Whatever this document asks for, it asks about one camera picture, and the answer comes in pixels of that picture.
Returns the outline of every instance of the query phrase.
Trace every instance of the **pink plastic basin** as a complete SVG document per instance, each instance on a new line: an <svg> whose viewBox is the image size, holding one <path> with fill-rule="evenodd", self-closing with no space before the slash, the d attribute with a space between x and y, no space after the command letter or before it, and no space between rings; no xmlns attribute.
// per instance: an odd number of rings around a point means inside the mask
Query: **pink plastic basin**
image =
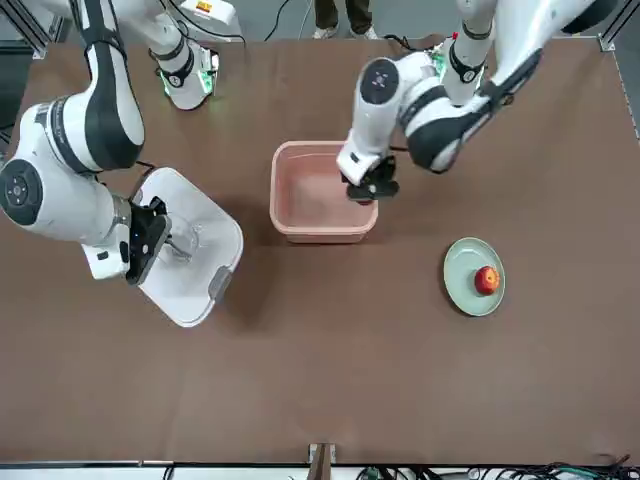
<svg viewBox="0 0 640 480"><path fill-rule="evenodd" d="M271 164L269 213L295 243L356 243L378 219L378 202L347 198L336 157L343 142L287 142Z"/></svg>

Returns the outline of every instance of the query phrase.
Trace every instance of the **robotic arm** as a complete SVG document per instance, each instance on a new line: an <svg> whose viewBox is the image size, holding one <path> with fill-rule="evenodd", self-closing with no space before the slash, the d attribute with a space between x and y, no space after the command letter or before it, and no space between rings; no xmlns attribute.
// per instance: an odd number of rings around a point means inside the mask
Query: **robotic arm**
<svg viewBox="0 0 640 480"><path fill-rule="evenodd" d="M449 47L441 84L426 52L365 66L353 125L338 159L348 196L369 201L398 191L389 142L396 124L413 161L434 173L453 165L462 145L531 78L546 42L561 29L589 28L615 0L459 0L462 33ZM498 68L473 91L495 30Z"/></svg>
<svg viewBox="0 0 640 480"><path fill-rule="evenodd" d="M95 278L126 273L138 283L170 226L159 200L137 206L95 178L135 163L144 127L111 0L71 5L91 83L25 112L15 156L0 170L0 206L26 230L81 243Z"/></svg>
<svg viewBox="0 0 640 480"><path fill-rule="evenodd" d="M69 0L42 2L52 12L71 18ZM217 58L211 51L186 38L160 0L112 0L112 4L117 21L151 50L173 104L181 110L192 110L202 104L212 92L210 76L217 66Z"/></svg>

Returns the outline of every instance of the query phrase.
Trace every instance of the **shoe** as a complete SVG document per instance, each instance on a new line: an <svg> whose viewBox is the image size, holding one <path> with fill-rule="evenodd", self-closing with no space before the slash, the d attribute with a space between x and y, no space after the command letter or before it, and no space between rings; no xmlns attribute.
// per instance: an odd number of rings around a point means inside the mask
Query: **shoe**
<svg viewBox="0 0 640 480"><path fill-rule="evenodd" d="M316 27L316 31L313 32L314 40L328 40L329 38L333 38L338 33L338 27L340 26L340 22L335 27L329 28L319 28Z"/></svg>
<svg viewBox="0 0 640 480"><path fill-rule="evenodd" d="M349 31L351 32L351 36L353 38L364 38L365 40L380 40L380 37L373 29L373 26L369 27L369 30L364 33L356 33L352 29L349 29Z"/></svg>

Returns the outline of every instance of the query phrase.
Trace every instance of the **light green plate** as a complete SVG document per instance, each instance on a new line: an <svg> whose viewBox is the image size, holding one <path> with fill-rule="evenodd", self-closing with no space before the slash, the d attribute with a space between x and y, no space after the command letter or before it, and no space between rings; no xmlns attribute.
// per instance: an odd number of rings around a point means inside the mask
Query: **light green plate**
<svg viewBox="0 0 640 480"><path fill-rule="evenodd" d="M477 292L474 277L484 267L495 268L500 274L500 286L493 295ZM478 238L461 238L451 245L444 259L444 284L460 310L474 317L489 315L504 297L504 267L500 257L488 243Z"/></svg>

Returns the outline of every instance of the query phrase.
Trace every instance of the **red apple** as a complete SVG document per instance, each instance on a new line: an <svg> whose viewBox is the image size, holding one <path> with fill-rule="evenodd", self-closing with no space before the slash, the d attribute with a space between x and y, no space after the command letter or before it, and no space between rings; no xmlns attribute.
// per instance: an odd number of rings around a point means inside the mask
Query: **red apple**
<svg viewBox="0 0 640 480"><path fill-rule="evenodd" d="M478 293L491 295L500 286L500 274L493 267L482 267L476 272L475 285Z"/></svg>

